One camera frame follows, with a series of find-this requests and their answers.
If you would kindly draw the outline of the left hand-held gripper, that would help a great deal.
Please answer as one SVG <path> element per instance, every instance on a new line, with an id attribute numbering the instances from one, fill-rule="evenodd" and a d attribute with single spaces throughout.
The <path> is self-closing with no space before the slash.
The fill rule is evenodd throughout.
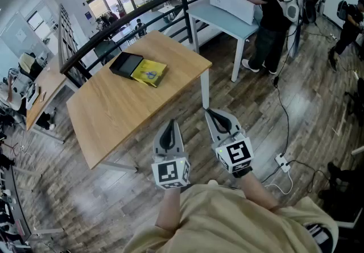
<path id="1" fill-rule="evenodd" d="M 153 149 L 156 153 L 153 154 L 152 171 L 157 186 L 174 189 L 190 184 L 190 162 L 175 119 L 169 120 L 158 130 Z"/>

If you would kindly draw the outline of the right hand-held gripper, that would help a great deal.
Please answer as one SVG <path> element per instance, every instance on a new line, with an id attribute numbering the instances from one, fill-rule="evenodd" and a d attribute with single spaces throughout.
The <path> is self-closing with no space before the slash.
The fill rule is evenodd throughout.
<path id="1" fill-rule="evenodd" d="M 254 158 L 253 148 L 250 138 L 239 130 L 241 125 L 238 119 L 233 114 L 218 109 L 206 109 L 205 118 L 212 141 L 216 142 L 212 144 L 212 150 L 225 169 L 229 173 L 235 173 L 250 166 Z M 221 139 L 222 134 L 232 135 Z"/>

